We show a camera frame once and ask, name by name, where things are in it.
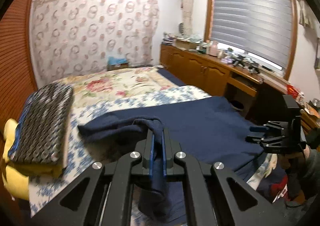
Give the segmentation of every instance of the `floral bedspread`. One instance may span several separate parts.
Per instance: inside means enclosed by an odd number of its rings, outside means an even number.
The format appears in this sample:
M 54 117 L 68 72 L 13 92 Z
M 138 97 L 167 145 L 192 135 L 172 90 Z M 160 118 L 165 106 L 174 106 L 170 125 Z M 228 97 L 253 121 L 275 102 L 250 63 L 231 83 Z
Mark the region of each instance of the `floral bedspread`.
M 69 76 L 59 81 L 73 86 L 73 107 L 84 107 L 100 101 L 114 101 L 119 98 L 178 87 L 160 75 L 156 67 L 125 68 L 82 76 Z
M 119 98 L 115 101 L 101 101 L 82 108 L 73 108 L 70 119 L 68 166 L 58 179 L 45 176 L 30 177 L 29 202 L 31 215 L 36 214 L 92 162 L 103 161 L 108 163 L 120 157 L 114 146 L 108 142 L 84 144 L 78 135 L 78 124 L 87 123 L 106 112 L 187 102 L 207 97 L 210 97 L 210 95 L 195 86 L 182 86 L 129 98 Z M 145 215 L 140 213 L 137 206 L 133 204 L 131 225 L 141 225 L 141 221 L 146 222 L 147 220 Z

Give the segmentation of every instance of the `red cloth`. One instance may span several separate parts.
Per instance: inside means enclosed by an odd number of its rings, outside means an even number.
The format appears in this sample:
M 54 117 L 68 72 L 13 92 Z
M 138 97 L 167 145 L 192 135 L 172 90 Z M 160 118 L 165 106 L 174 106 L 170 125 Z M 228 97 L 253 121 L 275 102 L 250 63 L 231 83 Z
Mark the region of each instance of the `red cloth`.
M 287 188 L 288 183 L 288 177 L 285 175 L 280 183 L 272 184 L 270 187 L 270 196 L 273 198 L 276 198 L 277 195 L 279 195 L 282 191 L 284 192 L 284 195 L 281 195 L 280 198 L 284 198 L 286 201 L 290 201 L 288 197 L 288 190 L 284 190 L 284 188 Z

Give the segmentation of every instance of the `metal screw cap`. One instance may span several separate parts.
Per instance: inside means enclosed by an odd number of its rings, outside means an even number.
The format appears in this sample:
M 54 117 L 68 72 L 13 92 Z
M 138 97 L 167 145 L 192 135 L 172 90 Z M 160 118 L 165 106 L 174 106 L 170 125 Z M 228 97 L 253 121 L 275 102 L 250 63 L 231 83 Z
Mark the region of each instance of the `metal screw cap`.
M 213 166 L 215 169 L 219 169 L 219 170 L 224 168 L 224 164 L 222 162 L 215 162 Z
M 132 157 L 133 159 L 137 159 L 138 157 L 140 157 L 140 153 L 138 151 L 132 151 L 130 153 L 130 157 Z
M 100 169 L 102 168 L 102 163 L 101 162 L 94 162 L 92 164 L 93 169 Z
M 183 158 L 186 157 L 186 154 L 185 154 L 185 152 L 179 151 L 179 152 L 176 153 L 176 156 L 179 159 L 183 159 Z

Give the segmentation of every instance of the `desk drawer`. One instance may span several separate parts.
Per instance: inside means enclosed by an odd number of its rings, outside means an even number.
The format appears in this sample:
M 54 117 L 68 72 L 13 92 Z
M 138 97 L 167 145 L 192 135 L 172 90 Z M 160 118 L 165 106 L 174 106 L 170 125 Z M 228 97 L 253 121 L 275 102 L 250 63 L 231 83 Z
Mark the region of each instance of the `desk drawer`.
M 236 78 L 230 77 L 230 78 L 228 78 L 227 83 L 235 86 L 236 88 L 239 88 L 241 91 L 251 95 L 252 97 L 255 97 L 257 94 L 257 91 L 254 88 L 248 86 L 246 84 L 245 80 L 242 81 L 242 79 L 240 79 L 240 78 L 236 79 Z

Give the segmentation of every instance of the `cabinet door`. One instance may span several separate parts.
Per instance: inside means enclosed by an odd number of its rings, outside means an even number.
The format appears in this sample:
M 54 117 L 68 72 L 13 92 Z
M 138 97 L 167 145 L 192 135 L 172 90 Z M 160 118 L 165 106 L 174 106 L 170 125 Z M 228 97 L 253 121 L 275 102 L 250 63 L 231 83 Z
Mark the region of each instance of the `cabinet door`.
M 169 71 L 182 81 L 185 81 L 185 53 L 180 50 L 173 50 L 170 55 Z
M 169 51 L 165 46 L 161 47 L 160 64 L 162 64 L 165 68 L 168 68 L 168 65 L 169 65 Z
M 204 85 L 204 62 L 197 56 L 189 56 L 186 59 L 186 83 L 189 85 L 194 85 L 199 88 L 203 88 Z
M 223 96 L 229 71 L 218 65 L 208 63 L 204 68 L 204 76 L 204 91 L 213 96 Z

